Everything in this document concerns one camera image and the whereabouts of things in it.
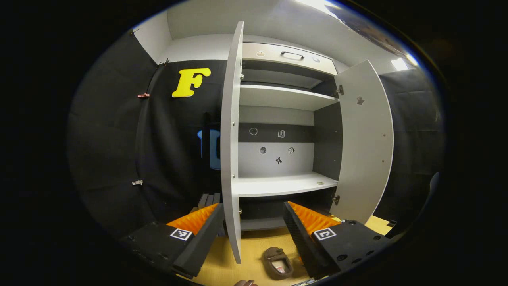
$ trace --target orange gripper pad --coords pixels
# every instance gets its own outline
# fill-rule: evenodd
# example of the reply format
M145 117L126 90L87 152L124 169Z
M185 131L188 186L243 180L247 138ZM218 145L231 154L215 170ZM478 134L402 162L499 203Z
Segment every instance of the orange gripper pad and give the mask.
M310 237L312 237L312 233L315 231L340 224L339 221L301 205L297 205L294 202L288 201L288 203L295 211Z
M218 206L219 203L207 206L195 212L191 212L188 215L182 216L166 225L186 230L197 235L199 230L203 227L208 217L212 214L213 210Z

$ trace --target white cabinet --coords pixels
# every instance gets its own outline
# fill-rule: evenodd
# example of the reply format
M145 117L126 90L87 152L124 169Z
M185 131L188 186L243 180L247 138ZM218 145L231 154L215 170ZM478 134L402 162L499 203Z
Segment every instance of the white cabinet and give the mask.
M337 75L337 71L331 59L309 51L287 46L243 43L243 58L253 61L276 62L300 66L329 75Z
M239 22L220 126L224 209L237 263L241 231L284 227L283 201L299 199L365 223L393 156L390 106L369 61L337 74L329 58L243 43L242 34Z

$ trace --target blue object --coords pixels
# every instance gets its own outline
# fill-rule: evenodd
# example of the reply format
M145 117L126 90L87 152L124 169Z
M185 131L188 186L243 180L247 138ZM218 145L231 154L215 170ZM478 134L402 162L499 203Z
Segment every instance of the blue object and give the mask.
M203 158L203 142L202 131L198 132L198 137L200 139L201 146L201 158ZM210 168L214 170L220 170L220 159L217 156L217 140L220 138L220 132L217 130L210 130Z

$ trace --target black curtain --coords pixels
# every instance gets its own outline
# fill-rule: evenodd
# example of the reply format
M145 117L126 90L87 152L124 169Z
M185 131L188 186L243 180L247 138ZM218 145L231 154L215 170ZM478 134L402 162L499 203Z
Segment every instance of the black curtain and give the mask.
M198 132L220 123L225 60L167 63L157 69L143 104L136 160L145 193L155 216L168 222L197 206L203 193L221 192L220 170L201 157ZM190 97L172 97L182 69L209 68Z
M442 171L445 131L438 95L422 71L379 75L390 103L394 129L393 163L374 212L385 220L415 218L425 203L432 176Z
M70 109L67 156L80 197L92 217L115 237L153 221L139 186L135 139L143 94L157 64L132 30L93 64Z

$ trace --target drawer handle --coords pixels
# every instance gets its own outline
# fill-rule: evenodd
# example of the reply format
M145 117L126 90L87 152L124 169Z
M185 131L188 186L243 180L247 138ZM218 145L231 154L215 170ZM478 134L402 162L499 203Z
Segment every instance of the drawer handle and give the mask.
M284 55L285 53L292 53L292 54L295 54L295 55L299 55L299 56L301 56L301 57L302 57L302 58L301 58L301 60L303 60L303 58L305 57L305 56L304 56L304 55L302 55L302 54L297 54L297 53L293 53L293 52L290 52L290 51L283 51L283 52L281 52L281 53L280 53L280 55Z

